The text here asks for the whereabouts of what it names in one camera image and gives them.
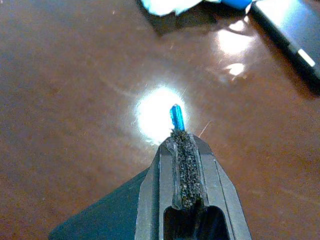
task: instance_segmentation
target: glossy brown table surface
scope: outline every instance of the glossy brown table surface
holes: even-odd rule
[[[147,168],[174,103],[235,184],[253,239],[320,238],[320,99],[250,14],[1,2],[1,240],[45,239]]]

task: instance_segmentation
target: blue glowing tip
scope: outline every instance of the blue glowing tip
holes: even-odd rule
[[[182,116],[181,107],[178,104],[173,105],[173,107],[170,109],[170,116],[174,125],[174,130],[184,131],[184,118]]]

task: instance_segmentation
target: white cloth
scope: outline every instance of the white cloth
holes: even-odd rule
[[[141,0],[145,9],[150,14],[164,16],[175,12],[176,15],[192,8],[202,0]],[[221,0],[206,0],[208,2],[220,3]]]

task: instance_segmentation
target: dark green surface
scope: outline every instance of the dark green surface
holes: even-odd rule
[[[148,170],[57,226],[49,240],[133,240],[140,185]]]

